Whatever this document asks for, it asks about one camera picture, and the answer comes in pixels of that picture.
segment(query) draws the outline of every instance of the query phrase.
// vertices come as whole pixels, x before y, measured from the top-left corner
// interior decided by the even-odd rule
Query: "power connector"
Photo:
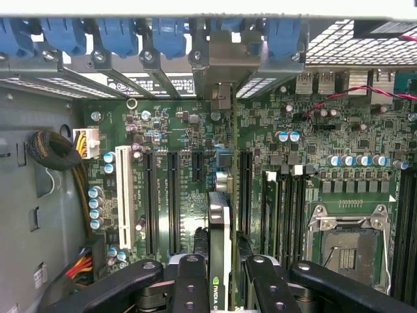
[[[100,155],[100,138],[98,128],[75,128],[72,130],[72,137],[77,138],[77,134],[80,132],[85,136],[85,142],[83,147],[85,148],[85,153],[81,158],[98,158]]]

